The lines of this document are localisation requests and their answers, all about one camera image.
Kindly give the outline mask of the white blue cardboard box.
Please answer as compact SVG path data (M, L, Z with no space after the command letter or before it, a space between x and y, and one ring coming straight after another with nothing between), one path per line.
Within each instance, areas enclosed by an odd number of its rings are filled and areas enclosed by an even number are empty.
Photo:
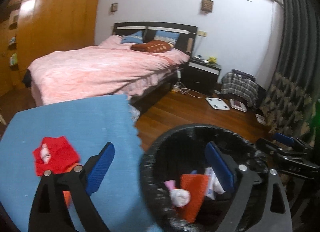
M208 186L206 191L206 196L208 198L214 200L217 195L225 193L212 167L205 168L204 174L208 176Z

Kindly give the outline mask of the red cloth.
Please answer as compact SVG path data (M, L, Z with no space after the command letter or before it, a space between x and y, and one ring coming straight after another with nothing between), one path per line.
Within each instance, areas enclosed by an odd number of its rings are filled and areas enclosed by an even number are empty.
M40 157L40 150L43 143L46 143L52 155L48 164L44 164ZM35 173L42 176L46 170L54 174L65 173L65 170L74 163L80 162L80 156L72 147L65 136L44 137L40 145L33 151Z

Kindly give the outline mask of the orange bubble wrap sheet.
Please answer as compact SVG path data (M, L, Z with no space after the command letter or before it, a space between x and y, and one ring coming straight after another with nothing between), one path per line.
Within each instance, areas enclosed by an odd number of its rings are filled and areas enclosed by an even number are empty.
M189 223L196 220L201 205L206 195L209 176L204 174L183 174L180 179L181 189L190 194L190 201L184 207L178 207L177 211L182 219Z

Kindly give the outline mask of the white tissue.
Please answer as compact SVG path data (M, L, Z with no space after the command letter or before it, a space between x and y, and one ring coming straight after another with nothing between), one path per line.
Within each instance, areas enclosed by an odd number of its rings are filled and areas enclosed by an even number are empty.
M184 207L190 202L190 192L184 189L173 189L170 198L174 207Z

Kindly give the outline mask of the pink small packet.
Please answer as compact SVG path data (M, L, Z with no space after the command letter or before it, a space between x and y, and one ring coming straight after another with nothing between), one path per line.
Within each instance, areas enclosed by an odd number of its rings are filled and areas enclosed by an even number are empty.
M43 143L41 146L40 157L44 164L48 164L52 157L46 143Z

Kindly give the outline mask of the black lined trash bin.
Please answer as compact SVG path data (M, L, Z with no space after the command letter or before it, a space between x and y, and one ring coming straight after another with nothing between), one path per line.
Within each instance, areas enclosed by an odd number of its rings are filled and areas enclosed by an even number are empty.
M229 200L220 196L205 200L203 210L212 207L209 222L200 213L195 224L178 216L165 182L181 184L183 174L204 174L209 166L204 155L206 145L213 141L221 152L237 164L245 164L253 172L265 174L265 154L239 134L210 124L180 125L158 137L140 161L140 188L148 210L163 231L212 231L228 208Z

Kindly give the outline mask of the blue table cloth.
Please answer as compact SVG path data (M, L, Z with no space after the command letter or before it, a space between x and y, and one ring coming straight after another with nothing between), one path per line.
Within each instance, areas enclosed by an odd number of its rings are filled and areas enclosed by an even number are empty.
M139 186L143 151L125 95L55 103L17 113L1 139L1 203L27 231L39 177L33 151L45 137L64 136L84 164L107 142L115 156L91 200L111 231L159 231Z

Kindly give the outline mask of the small wooden stool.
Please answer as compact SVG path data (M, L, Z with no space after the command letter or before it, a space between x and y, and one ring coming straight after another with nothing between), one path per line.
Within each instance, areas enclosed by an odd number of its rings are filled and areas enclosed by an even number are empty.
M6 123L5 119L3 118L3 116L1 115L1 113L0 113L0 122L4 125L7 125L7 123Z

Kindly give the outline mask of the black bed headboard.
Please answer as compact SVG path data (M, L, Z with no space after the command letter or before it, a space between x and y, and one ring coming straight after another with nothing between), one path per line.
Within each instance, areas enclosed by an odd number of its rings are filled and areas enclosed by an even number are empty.
M147 43L157 37L167 37L175 41L174 48L192 56L198 27L193 25L168 22L122 22L112 27L113 35L131 35L142 32L143 42Z

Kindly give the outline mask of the brown dotted pillow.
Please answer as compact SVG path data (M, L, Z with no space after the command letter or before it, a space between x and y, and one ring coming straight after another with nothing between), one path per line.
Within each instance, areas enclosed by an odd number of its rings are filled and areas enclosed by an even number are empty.
M140 51L144 53L165 53L170 51L174 46L168 42L160 40L152 40L148 43L134 44L131 46L131 50Z

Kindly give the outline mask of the blue pillow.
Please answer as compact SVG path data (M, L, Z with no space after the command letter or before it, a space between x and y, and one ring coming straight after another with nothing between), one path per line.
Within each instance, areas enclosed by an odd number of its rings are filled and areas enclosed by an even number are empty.
M143 44L143 32L140 30L133 34L123 36L120 43Z
M154 40L163 41L163 42L167 42L167 43L172 44L173 46L175 46L179 36L180 36L180 33L157 30L153 39Z

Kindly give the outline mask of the left blue pillow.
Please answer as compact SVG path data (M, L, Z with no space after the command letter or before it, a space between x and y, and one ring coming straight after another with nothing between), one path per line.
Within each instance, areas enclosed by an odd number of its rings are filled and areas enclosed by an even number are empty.
M133 34L123 36L120 43L143 44L143 32L140 30Z

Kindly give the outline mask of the right wooden wall lamp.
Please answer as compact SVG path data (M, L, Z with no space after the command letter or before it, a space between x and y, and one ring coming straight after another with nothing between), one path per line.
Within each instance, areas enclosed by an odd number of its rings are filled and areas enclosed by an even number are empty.
M204 14L212 13L213 4L214 4L214 2L212 0L202 0L200 12L202 12Z

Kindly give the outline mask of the wooden wall lamp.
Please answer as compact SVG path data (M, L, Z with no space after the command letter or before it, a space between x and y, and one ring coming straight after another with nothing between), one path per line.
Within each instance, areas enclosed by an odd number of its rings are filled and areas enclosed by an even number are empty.
M112 13L117 12L117 11L118 11L118 3L112 3L112 4L111 4L110 11L111 11Z
M202 12L204 14L212 13L213 4L214 4L214 2L212 0L202 0L200 12Z

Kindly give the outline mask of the left wooden wall lamp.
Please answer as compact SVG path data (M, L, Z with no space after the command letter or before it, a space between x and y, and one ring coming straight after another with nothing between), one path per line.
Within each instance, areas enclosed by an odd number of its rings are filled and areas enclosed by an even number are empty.
M117 11L118 11L118 3L112 3L112 4L111 4L110 11L111 11L112 13L117 12Z

